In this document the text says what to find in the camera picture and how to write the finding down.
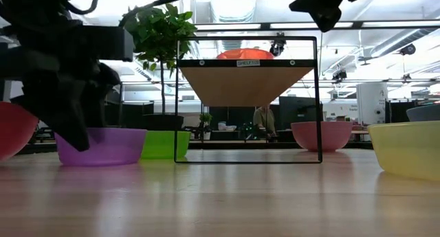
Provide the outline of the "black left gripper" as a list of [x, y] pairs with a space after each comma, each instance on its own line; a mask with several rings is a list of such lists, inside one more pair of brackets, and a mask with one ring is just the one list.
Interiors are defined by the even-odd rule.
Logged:
[[[121, 83], [106, 60], [133, 60], [133, 37], [123, 27], [64, 22], [27, 29], [1, 28], [19, 45], [1, 44], [1, 79], [19, 81], [12, 102], [47, 124], [78, 151], [89, 149], [89, 131], [104, 128], [105, 98]], [[85, 90], [85, 117], [80, 99]]]

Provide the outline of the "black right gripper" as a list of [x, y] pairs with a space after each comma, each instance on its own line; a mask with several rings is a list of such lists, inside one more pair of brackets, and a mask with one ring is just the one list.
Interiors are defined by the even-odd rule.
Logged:
[[340, 20], [341, 10], [338, 9], [343, 0], [294, 0], [289, 4], [292, 12], [307, 12], [321, 32], [333, 29]]

